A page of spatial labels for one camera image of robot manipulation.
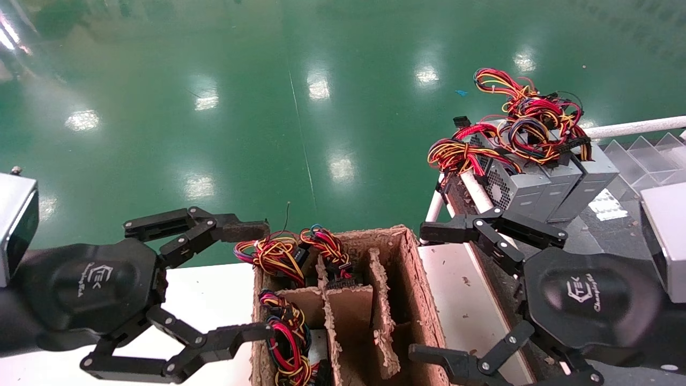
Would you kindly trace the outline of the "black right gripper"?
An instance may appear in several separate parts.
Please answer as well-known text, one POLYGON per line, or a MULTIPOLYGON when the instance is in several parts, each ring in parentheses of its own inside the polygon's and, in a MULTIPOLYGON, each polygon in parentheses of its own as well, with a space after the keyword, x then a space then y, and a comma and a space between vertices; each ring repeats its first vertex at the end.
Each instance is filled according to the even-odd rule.
POLYGON ((433 243, 473 243, 505 273, 523 274, 528 318, 538 326, 518 323, 482 358, 460 350, 409 346, 411 361, 440 366, 449 383, 510 385, 500 368, 525 344, 538 342, 539 330, 563 352, 569 374, 536 385, 603 385, 602 374, 578 352, 620 367, 636 367, 647 359, 647 342, 668 303, 652 262, 567 251, 542 251, 524 261, 524 254, 510 239, 540 250, 562 249, 568 235, 497 207, 478 214, 458 213, 448 222, 424 221, 420 238, 433 243))

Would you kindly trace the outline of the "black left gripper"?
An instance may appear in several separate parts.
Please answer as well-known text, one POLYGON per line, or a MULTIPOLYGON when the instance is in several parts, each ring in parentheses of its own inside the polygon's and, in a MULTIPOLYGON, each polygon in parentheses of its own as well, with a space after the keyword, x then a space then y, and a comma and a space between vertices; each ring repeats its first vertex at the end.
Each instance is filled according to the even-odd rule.
POLYGON ((181 384, 202 366, 230 361, 247 342, 272 339, 267 323, 222 326, 205 334, 159 306, 166 267, 179 267, 216 242, 264 239, 267 220, 199 207, 123 223, 116 244, 72 244, 28 251, 11 279, 11 352, 64 352, 96 344, 80 363, 99 380, 181 384), (171 240, 159 254, 143 242, 171 240), (171 359, 115 356, 150 327, 182 344, 171 359))

